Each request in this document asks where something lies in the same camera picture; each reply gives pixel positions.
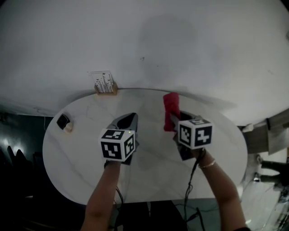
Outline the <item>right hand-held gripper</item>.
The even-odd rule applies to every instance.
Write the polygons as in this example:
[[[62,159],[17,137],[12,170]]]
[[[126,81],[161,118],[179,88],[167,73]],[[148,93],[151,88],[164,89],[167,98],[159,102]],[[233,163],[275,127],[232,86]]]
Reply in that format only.
[[[173,140],[183,161],[192,159],[191,150],[205,148],[212,143],[213,123],[190,112],[180,111],[180,120],[170,114]]]

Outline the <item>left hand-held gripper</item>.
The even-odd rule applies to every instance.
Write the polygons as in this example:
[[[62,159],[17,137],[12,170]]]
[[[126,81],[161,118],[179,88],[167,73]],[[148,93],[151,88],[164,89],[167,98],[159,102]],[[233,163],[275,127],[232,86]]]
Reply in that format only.
[[[102,129],[98,141],[103,158],[107,161],[130,164],[133,153],[139,145],[136,140],[137,129],[138,115],[134,112],[116,118],[111,125]]]

